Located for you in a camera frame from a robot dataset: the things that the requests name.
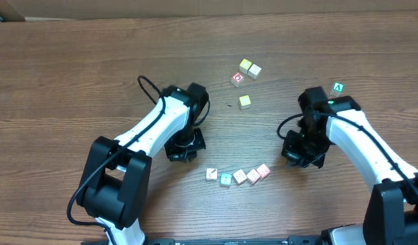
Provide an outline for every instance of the white block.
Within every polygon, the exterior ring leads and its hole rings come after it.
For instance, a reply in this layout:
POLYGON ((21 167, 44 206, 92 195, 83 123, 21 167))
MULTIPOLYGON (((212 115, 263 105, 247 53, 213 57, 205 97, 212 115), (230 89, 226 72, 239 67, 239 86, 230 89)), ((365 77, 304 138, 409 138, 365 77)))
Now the white block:
POLYGON ((259 173, 256 171, 256 169, 252 169, 250 173, 247 174, 247 180, 250 182, 250 184, 255 184, 260 179, 259 173))
POLYGON ((262 68, 258 67, 256 64, 253 64, 248 71, 248 75, 254 79, 257 79, 257 76, 259 76, 261 71, 262 68))
POLYGON ((247 176, 245 175, 242 169, 239 169, 236 173, 234 173, 234 179, 238 185, 244 183, 247 180, 247 176))
POLYGON ((335 96, 335 97, 339 97, 341 94, 342 94, 341 92, 338 92, 338 91, 334 91, 334 90, 332 90, 332 91, 330 92, 330 94, 329 94, 329 95, 333 95, 333 96, 335 96))
POLYGON ((206 180, 217 180, 218 179, 218 170, 217 169, 207 169, 206 170, 206 180))

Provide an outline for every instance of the wood grain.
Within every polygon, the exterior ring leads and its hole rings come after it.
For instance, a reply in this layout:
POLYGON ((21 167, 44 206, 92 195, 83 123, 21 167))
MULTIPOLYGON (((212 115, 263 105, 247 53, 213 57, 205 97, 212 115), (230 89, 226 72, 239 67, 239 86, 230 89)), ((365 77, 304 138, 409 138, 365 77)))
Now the wood grain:
MULTIPOLYGON (((282 238, 362 222, 369 192, 339 149, 323 169, 289 169, 280 155, 277 125, 311 86, 346 84, 418 168, 418 12, 0 23, 0 244, 105 237, 70 224, 65 209, 93 140, 125 132, 153 107, 140 74, 160 88, 198 82, 212 104, 195 162, 170 163, 163 150, 154 159, 140 217, 151 238, 282 238), (263 71, 235 88, 244 57, 263 71), (251 108, 239 110, 242 95, 251 108), (262 163, 272 173, 255 186, 205 181, 207 167, 262 163)), ((79 207, 74 216, 92 220, 79 207)))

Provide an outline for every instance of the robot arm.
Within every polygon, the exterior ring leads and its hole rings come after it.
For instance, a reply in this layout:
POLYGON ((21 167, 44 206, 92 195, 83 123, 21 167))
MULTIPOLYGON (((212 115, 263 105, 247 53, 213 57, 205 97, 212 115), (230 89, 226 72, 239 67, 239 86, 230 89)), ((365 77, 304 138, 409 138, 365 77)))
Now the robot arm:
POLYGON ((159 117, 162 100, 134 128, 115 140, 99 137, 94 141, 80 180, 81 186, 90 178, 76 195, 77 204, 99 223, 106 224, 120 245, 139 245, 144 241, 138 217, 147 194, 152 158, 162 146, 171 161, 185 162, 193 160, 198 150, 206 148, 200 129, 193 127, 208 103, 206 89, 192 83, 187 90, 170 86, 161 94, 165 99, 163 115, 100 171, 98 169, 106 159, 124 145, 129 145, 135 135, 159 117), (107 175, 106 168, 124 171, 123 180, 107 175))
MULTIPOLYGON (((336 113, 346 119, 352 120, 358 125, 363 126, 370 132, 398 164, 402 172, 408 178, 414 178, 418 170, 406 161, 401 159, 371 127, 361 110, 344 110, 336 113)), ((374 142, 362 131, 359 131, 353 125, 340 119, 329 117, 326 124, 326 136, 335 145, 337 145, 354 164, 361 174, 369 190, 375 184, 380 184, 384 179, 394 182, 403 180, 402 177, 391 167, 382 152, 376 147, 374 142)))
POLYGON ((327 149, 335 144, 348 156, 371 191, 363 224, 324 230, 317 241, 329 245, 418 244, 418 170, 383 141, 351 97, 329 100, 324 90, 317 87, 306 89, 298 101, 303 114, 289 119, 303 116, 298 123, 301 130, 288 132, 282 150, 289 164, 322 167, 327 149), (376 142, 360 129, 375 138, 408 180, 403 181, 376 142), (415 209, 405 212, 404 201, 415 204, 415 209))
MULTIPOLYGON (((186 126, 190 107, 171 96, 165 98, 165 103, 165 116, 162 116, 137 142, 130 145, 129 150, 133 152, 142 150, 147 156, 153 158, 175 133, 186 126)), ((159 115, 161 109, 162 101, 159 100, 155 108, 144 119, 128 132, 115 137, 115 140, 119 141, 120 146, 124 146, 142 129, 145 129, 159 115)))

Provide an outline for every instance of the wooden block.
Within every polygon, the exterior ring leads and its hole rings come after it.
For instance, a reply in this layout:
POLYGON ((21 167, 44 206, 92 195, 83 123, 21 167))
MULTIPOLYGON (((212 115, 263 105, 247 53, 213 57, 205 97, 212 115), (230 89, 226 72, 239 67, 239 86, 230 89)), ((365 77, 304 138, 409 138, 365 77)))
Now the wooden block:
POLYGON ((243 82, 244 82, 245 77, 243 75, 241 75, 241 73, 236 72, 232 77, 231 77, 231 83, 233 85, 235 85, 236 88, 238 88, 243 82))
POLYGON ((239 70, 244 73, 247 74, 248 69, 250 69, 251 66, 251 62, 248 59, 243 59, 241 64, 239 64, 239 70))
POLYGON ((333 88, 332 88, 332 91, 329 94, 329 97, 331 97, 330 95, 333 95, 335 97, 339 97, 342 94, 342 92, 344 92, 344 88, 345 88, 344 84, 341 84, 339 82, 335 82, 333 84, 333 88))
POLYGON ((248 71, 248 75, 254 79, 257 79, 259 74, 261 73, 262 68, 258 67, 257 65, 253 64, 248 71))
POLYGON ((242 169, 239 169, 236 173, 234 173, 234 178, 238 185, 244 183, 245 180, 247 180, 247 176, 245 175, 244 171, 242 171, 242 169))
POLYGON ((241 107, 241 110, 247 109, 251 107, 251 100, 248 95, 239 97, 239 105, 241 107))
POLYGON ((261 176, 256 171, 256 169, 252 169, 250 173, 247 174, 247 180, 250 182, 250 184, 255 184, 261 176))
POLYGON ((217 169, 206 169, 206 180, 217 180, 218 170, 217 169))
POLYGON ((261 180, 263 180, 264 178, 266 178, 266 176, 268 176, 268 174, 271 173, 270 168, 268 168, 265 164, 262 164, 260 167, 258 167, 256 169, 256 171, 261 176, 261 180))
POLYGON ((231 184, 231 174, 221 174, 220 185, 221 186, 230 186, 231 184))

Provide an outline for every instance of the black cable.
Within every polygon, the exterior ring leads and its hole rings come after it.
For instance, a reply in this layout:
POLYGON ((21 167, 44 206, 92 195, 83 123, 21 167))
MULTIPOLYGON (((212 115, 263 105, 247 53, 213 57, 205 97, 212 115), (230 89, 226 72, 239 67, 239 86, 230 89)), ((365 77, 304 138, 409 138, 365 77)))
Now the black cable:
POLYGON ((397 171, 397 173, 401 176, 401 178, 405 181, 405 183, 410 187, 410 189, 412 189, 412 191, 414 192, 414 194, 416 195, 416 197, 418 199, 418 188, 416 188, 413 185, 413 183, 402 172, 400 167, 398 167, 398 164, 393 161, 393 159, 389 156, 389 154, 387 154, 386 150, 383 148, 383 146, 380 144, 380 142, 370 132, 368 132, 363 126, 358 125, 357 123, 353 122, 352 120, 346 119, 345 117, 338 116, 338 115, 335 115, 335 114, 328 114, 328 113, 321 113, 321 112, 301 113, 301 114, 296 114, 296 115, 290 116, 287 119, 285 119, 284 121, 282 121, 282 123, 277 128, 277 135, 279 137, 281 137, 282 139, 285 139, 285 137, 280 134, 280 129, 282 128, 282 126, 284 124, 286 124, 288 121, 290 121, 294 118, 302 117, 302 116, 331 116, 331 117, 337 118, 339 120, 342 120, 346 123, 349 123, 349 124, 353 125, 354 127, 356 127, 357 129, 359 129, 359 131, 364 132, 372 140, 372 142, 374 142, 374 144, 381 151, 383 156, 385 156, 387 161, 391 164, 391 166, 395 169, 395 171, 397 171))
POLYGON ((71 208, 73 207, 74 201, 76 200, 77 195, 79 194, 80 191, 82 191, 82 189, 85 188, 85 186, 88 184, 88 182, 91 180, 91 178, 93 178, 93 176, 100 171, 101 169, 105 168, 109 163, 111 163, 112 160, 114 160, 118 155, 120 155, 121 153, 123 153, 130 145, 132 145, 133 143, 135 143, 136 141, 138 141, 138 139, 144 135, 148 130, 150 130, 151 127, 153 127, 153 125, 155 125, 157 123, 157 121, 159 121, 159 119, 161 119, 161 117, 163 116, 163 114, 165 113, 165 98, 162 96, 161 91, 156 87, 156 85, 154 85, 148 78, 146 78, 145 76, 138 76, 138 82, 140 83, 141 88, 143 89, 143 91, 148 95, 148 97, 152 100, 153 98, 147 93, 147 91, 144 89, 144 87, 142 86, 141 83, 141 78, 144 79, 147 83, 149 83, 155 90, 156 92, 159 94, 159 97, 162 100, 162 109, 159 112, 159 115, 149 124, 147 125, 147 127, 145 127, 141 132, 139 132, 137 135, 135 135, 129 142, 127 142, 124 146, 122 146, 121 148, 119 148, 114 154, 112 154, 109 158, 107 158, 86 180, 85 182, 83 182, 83 184, 80 185, 80 187, 74 192, 74 194, 71 196, 70 201, 68 202, 68 206, 67 206, 67 218, 68 220, 75 224, 75 225, 85 225, 85 226, 98 226, 98 227, 103 227, 105 229, 105 231, 108 233, 109 235, 109 239, 111 241, 111 243, 113 245, 116 245, 115 239, 114 239, 114 235, 112 234, 110 227, 108 227, 106 224, 103 223, 97 223, 97 222, 84 222, 84 221, 78 221, 75 220, 73 218, 73 216, 71 215, 71 208))
POLYGON ((196 127, 200 126, 204 122, 204 120, 206 119, 206 117, 209 114, 209 110, 210 110, 210 100, 209 100, 209 95, 208 95, 208 110, 206 111, 206 114, 204 114, 203 118, 199 122, 194 123, 194 126, 196 126, 196 127))
MULTIPOLYGON (((148 96, 148 98, 156 105, 156 101, 155 101, 155 99, 153 99, 153 97, 147 92, 147 90, 142 86, 142 84, 141 84, 141 82, 138 80, 138 83, 140 83, 140 87, 141 87, 141 89, 144 91, 144 93, 148 96)), ((206 114, 203 116, 203 118, 199 121, 199 122, 197 122, 197 123, 194 123, 194 126, 200 126, 203 122, 204 122, 204 120, 206 119, 206 117, 208 116, 208 114, 209 114, 209 110, 210 110, 210 100, 209 100, 209 95, 208 95, 208 111, 206 111, 206 114)))

